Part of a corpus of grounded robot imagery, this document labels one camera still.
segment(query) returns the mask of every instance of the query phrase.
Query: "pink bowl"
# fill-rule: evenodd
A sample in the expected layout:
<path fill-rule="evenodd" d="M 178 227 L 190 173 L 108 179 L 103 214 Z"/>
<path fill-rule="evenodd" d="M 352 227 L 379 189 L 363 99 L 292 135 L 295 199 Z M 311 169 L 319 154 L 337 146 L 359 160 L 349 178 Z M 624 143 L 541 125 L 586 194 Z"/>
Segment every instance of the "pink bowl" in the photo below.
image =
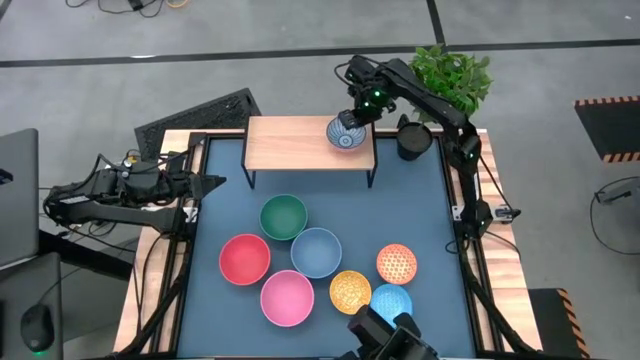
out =
<path fill-rule="evenodd" d="M 306 276 L 293 270 L 282 270 L 264 283 L 260 293 L 260 306 L 264 316 L 272 323 L 296 326 L 311 314 L 313 287 Z"/>

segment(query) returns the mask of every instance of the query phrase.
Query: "concrete floor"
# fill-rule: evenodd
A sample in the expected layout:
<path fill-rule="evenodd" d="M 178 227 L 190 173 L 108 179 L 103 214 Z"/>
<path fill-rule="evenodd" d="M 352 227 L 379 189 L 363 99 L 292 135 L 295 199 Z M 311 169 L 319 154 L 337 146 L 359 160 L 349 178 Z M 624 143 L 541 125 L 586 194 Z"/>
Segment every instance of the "concrete floor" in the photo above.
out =
<path fill-rule="evenodd" d="M 102 2 L 110 9 L 126 6 Z M 438 6 L 451 44 L 640 34 L 640 5 L 634 0 L 450 0 Z M 193 0 L 180 10 L 163 9 L 155 19 L 103 14 L 96 1 L 68 9 L 62 1 L 14 0 L 0 21 L 0 60 L 434 41 L 427 5 L 420 0 Z M 523 210 L 514 229 L 529 287 L 569 291 L 594 357 L 636 358 L 640 258 L 610 253 L 595 241 L 588 205 L 593 191 L 640 174 L 640 165 L 603 164 L 572 102 L 639 94 L 640 47 L 477 55 L 491 57 L 495 82 L 472 120 L 489 129 L 505 193 Z M 0 133 L 37 128 L 41 186 L 68 183 L 86 176 L 96 153 L 117 159 L 136 147 L 134 127 L 243 87 L 266 115 L 335 114 L 350 105 L 332 75 L 347 58 L 2 68 Z M 400 110 L 410 107 L 402 104 Z M 398 115 L 383 122 L 391 125 Z M 635 214 L 628 203 L 598 208 L 596 223 L 614 246 L 640 251 L 640 228 L 630 216 Z M 41 226 L 53 230 L 46 221 Z M 110 241 L 135 235 L 136 229 L 122 228 Z M 65 358 L 110 351 L 125 291 L 126 284 L 88 272 L 65 280 Z"/>

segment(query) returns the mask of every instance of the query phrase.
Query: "wooden shelf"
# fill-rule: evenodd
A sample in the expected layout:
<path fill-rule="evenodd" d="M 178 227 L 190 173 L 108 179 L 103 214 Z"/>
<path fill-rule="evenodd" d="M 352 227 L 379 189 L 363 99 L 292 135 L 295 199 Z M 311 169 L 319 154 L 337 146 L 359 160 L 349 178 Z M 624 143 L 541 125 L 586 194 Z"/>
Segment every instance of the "wooden shelf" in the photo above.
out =
<path fill-rule="evenodd" d="M 326 130 L 335 116 L 252 116 L 247 131 L 245 167 L 258 170 L 372 170 L 371 125 L 362 145 L 335 148 Z"/>

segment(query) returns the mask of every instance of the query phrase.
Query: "light blue bowl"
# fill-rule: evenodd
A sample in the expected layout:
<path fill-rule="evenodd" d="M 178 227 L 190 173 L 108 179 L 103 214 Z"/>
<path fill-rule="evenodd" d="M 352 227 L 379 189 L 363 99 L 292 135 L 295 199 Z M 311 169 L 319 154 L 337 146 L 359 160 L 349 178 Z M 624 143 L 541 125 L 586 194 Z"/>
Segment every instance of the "light blue bowl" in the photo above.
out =
<path fill-rule="evenodd" d="M 304 276 L 322 279 L 333 274 L 340 265 L 342 245 L 331 231 L 309 228 L 293 241 L 291 261 Z"/>
<path fill-rule="evenodd" d="M 327 139 L 339 149 L 354 149 L 362 145 L 367 137 L 367 130 L 364 127 L 349 129 L 345 128 L 340 119 L 331 120 L 327 126 Z"/>
<path fill-rule="evenodd" d="M 379 286 L 371 295 L 371 308 L 383 319 L 387 320 L 393 328 L 396 316 L 406 312 L 413 315 L 413 302 L 407 290 L 398 285 L 384 284 Z"/>

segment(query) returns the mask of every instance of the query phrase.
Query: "black floor mat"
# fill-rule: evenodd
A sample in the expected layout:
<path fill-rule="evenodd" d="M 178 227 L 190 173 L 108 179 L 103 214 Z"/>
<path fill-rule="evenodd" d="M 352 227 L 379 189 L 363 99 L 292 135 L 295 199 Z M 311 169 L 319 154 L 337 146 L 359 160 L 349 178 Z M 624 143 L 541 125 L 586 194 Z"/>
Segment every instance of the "black floor mat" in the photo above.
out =
<path fill-rule="evenodd" d="M 587 99 L 575 109 L 589 138 L 605 162 L 640 160 L 638 96 Z"/>
<path fill-rule="evenodd" d="M 545 354 L 589 359 L 573 305 L 564 289 L 529 289 Z"/>
<path fill-rule="evenodd" d="M 244 128 L 260 109 L 248 88 L 140 126 L 134 131 L 144 160 L 157 159 L 167 129 Z"/>

